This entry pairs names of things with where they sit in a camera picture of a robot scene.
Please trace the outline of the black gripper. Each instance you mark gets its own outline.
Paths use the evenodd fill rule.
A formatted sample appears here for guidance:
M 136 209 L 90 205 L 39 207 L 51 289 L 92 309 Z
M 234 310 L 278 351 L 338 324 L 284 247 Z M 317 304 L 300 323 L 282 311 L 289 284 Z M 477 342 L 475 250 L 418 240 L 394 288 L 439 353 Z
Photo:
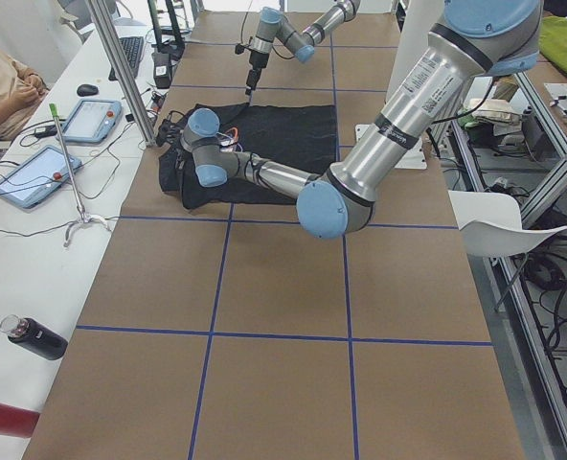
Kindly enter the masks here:
M 163 147 L 165 144 L 181 150 L 181 136 L 186 125 L 186 115 L 178 110 L 171 110 L 161 121 L 156 132 L 156 146 Z
M 249 64 L 251 66 L 245 83 L 245 96 L 247 98 L 247 104 L 251 105 L 253 101 L 254 91 L 252 89 L 257 88 L 257 84 L 261 77 L 261 72 L 266 68 L 270 53 L 263 53 L 262 51 L 256 51 L 250 48 L 248 45 L 237 43 L 235 46 L 235 54 L 241 55 L 245 51 L 250 52 Z

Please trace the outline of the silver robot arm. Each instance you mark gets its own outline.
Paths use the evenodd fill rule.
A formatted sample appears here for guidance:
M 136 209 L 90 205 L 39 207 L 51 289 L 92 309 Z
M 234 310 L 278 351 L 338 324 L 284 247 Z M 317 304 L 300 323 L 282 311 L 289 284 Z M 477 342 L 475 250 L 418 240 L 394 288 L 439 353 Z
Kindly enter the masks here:
M 262 71 L 267 67 L 272 52 L 283 60 L 296 59 L 301 63 L 307 63 L 314 56 L 316 47 L 336 28 L 355 19 L 360 5 L 360 1 L 335 1 L 328 11 L 300 32 L 284 12 L 263 7 L 255 33 L 245 41 L 243 33 L 249 14 L 247 11 L 241 21 L 235 54 L 239 56 L 245 51 L 249 52 L 251 68 L 244 89 L 248 100 L 252 100 L 258 89 Z
M 417 63 L 351 153 L 322 175 L 223 149 L 220 121 L 210 108 L 194 110 L 172 145 L 193 160 L 201 186 L 244 179 L 292 197 L 309 234 L 338 238 L 369 223 L 378 185 L 469 79 L 506 76 L 536 64 L 542 12 L 540 1 L 445 2 Z

